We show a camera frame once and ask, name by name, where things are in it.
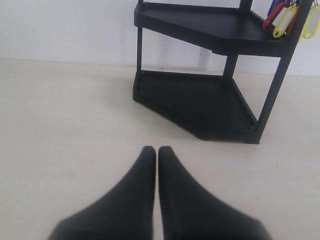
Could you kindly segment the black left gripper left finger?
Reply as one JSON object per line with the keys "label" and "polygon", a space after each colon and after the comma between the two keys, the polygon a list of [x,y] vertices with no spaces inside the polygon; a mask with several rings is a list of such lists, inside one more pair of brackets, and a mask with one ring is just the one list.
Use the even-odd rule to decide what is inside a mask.
{"label": "black left gripper left finger", "polygon": [[50,240],[151,240],[156,151],[144,146],[125,176],[93,204],[60,221]]}

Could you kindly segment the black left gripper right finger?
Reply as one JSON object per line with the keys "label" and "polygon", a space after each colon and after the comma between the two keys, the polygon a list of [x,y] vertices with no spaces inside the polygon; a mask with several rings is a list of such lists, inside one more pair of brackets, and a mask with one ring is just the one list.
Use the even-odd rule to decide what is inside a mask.
{"label": "black left gripper right finger", "polygon": [[170,146],[158,150],[158,188],[166,240],[270,240],[257,219],[201,186]]}

